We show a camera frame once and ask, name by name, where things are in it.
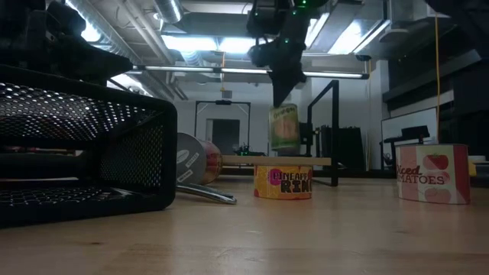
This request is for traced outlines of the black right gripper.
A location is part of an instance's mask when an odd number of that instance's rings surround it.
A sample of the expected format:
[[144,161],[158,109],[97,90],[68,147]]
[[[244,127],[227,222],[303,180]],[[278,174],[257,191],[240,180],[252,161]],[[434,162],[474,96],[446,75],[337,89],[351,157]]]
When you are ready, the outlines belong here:
[[306,45],[303,40],[278,37],[259,44],[258,39],[247,55],[256,67],[268,67],[273,86],[273,105],[278,108],[299,83],[306,81],[301,58]]

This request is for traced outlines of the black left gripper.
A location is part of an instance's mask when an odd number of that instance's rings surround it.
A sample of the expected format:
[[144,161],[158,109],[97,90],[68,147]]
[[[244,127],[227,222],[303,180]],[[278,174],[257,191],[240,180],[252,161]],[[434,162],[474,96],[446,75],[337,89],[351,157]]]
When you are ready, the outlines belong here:
[[37,69],[43,73],[65,76],[105,85],[113,76],[133,69],[133,63],[115,53],[94,48],[82,37],[86,21],[65,1],[39,0],[44,13],[44,40],[37,55]]

